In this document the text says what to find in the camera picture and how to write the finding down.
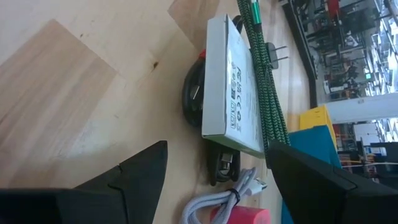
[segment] wooden surface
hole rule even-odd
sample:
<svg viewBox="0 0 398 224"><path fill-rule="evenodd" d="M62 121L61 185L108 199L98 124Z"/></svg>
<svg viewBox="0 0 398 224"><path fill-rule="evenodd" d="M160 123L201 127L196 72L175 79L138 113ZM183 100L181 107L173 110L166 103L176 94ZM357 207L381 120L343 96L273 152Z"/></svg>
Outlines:
<svg viewBox="0 0 398 224"><path fill-rule="evenodd" d="M177 223L193 196L225 188L208 185L200 132L183 120L180 92L205 43L207 19L237 15L235 1L15 0L0 6L0 187L74 187L165 139L169 162L154 223ZM261 12L266 40L288 46L278 52L290 58L280 61L274 78L294 131L298 115L309 109L307 76L277 2L261 1ZM50 39L38 42L52 47L32 44L51 19L68 32L51 22L59 33L49 31ZM34 55L37 48L43 53ZM260 168L269 187L241 204L268 208L279 223L272 173L250 156L242 164Z"/></svg>

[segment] red object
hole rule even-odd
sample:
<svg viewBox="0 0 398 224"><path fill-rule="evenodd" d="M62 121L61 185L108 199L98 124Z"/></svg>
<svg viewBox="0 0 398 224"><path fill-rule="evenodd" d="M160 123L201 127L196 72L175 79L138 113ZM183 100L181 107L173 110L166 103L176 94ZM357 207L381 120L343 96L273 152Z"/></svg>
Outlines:
<svg viewBox="0 0 398 224"><path fill-rule="evenodd" d="M328 12L330 19L334 19L335 16L339 13L340 11L340 6L338 4L338 0L328 0Z"/></svg>
<svg viewBox="0 0 398 224"><path fill-rule="evenodd" d="M216 215L218 208L211 211L210 219ZM271 224L268 209L235 206L227 224Z"/></svg>
<svg viewBox="0 0 398 224"><path fill-rule="evenodd" d="M200 52L199 57L206 58L206 49Z"/></svg>

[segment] wooden table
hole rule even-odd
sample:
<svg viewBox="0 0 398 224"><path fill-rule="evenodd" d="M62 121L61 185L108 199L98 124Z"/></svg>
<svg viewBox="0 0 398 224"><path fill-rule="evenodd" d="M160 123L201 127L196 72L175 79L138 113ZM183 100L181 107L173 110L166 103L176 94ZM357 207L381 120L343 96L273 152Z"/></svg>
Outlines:
<svg viewBox="0 0 398 224"><path fill-rule="evenodd" d="M308 79L277 1L262 1L261 12L266 40L276 47L288 46L278 52L280 57L289 56L289 59L280 61L274 78L287 125L290 131L295 131L299 127L298 115L309 109ZM169 142L169 162L154 223L177 223L182 208L193 196L225 189L222 184L214 188L208 185L200 132L184 121L180 105L185 75L205 45L206 22L224 13L237 15L236 3L228 0L2 3L0 64L55 19L103 59L112 69L112 75L101 79L101 83L97 79L78 83L83 87L73 96L91 104L70 103L67 113L51 111L52 119L34 113L49 110L35 104L39 90L29 93L31 101L25 102L30 106L29 113L24 113L21 107L20 116L12 114L12 106L3 107L5 103L21 104L19 98L0 94L3 107L0 109L0 187L74 187L165 139ZM31 87L19 82L17 76L13 79L13 75L1 83L1 72L0 86L14 83L15 94ZM57 89L51 88L43 97L51 99L53 91ZM84 115L75 111L84 111ZM272 222L279 223L281 197L272 172L265 169L264 161L248 155L243 155L242 165L257 166L261 170L259 176L269 187L262 195L248 198L241 205L268 208Z"/></svg>

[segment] cardboard box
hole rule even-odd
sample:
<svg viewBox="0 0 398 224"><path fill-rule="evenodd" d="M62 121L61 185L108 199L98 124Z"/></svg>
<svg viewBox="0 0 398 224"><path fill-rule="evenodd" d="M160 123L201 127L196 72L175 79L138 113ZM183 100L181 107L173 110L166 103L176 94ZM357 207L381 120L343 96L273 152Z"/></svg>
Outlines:
<svg viewBox="0 0 398 224"><path fill-rule="evenodd" d="M264 158L251 54L227 15L208 21L205 69L202 136Z"/></svg>

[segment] white box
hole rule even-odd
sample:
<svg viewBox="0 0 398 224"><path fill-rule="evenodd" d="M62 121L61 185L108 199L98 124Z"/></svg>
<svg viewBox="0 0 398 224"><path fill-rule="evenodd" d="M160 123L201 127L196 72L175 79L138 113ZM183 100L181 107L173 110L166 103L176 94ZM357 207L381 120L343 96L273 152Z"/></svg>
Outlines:
<svg viewBox="0 0 398 224"><path fill-rule="evenodd" d="M250 51L227 15L208 21L202 136L264 158Z"/></svg>

